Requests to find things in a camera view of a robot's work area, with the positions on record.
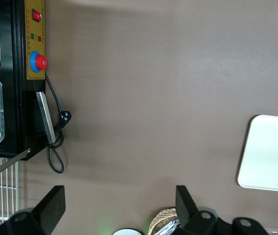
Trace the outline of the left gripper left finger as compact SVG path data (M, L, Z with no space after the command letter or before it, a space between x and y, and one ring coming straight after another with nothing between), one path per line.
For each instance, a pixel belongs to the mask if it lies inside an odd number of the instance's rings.
M0 235L50 235L65 210L65 187L54 186L37 206L18 212L1 224Z

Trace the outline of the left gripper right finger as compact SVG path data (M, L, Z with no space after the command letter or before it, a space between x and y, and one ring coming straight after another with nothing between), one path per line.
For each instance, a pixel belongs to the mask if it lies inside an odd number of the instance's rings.
M176 213L180 227L177 235L267 235L268 232L254 219L237 217L227 223L209 210L197 208L186 186L176 186Z

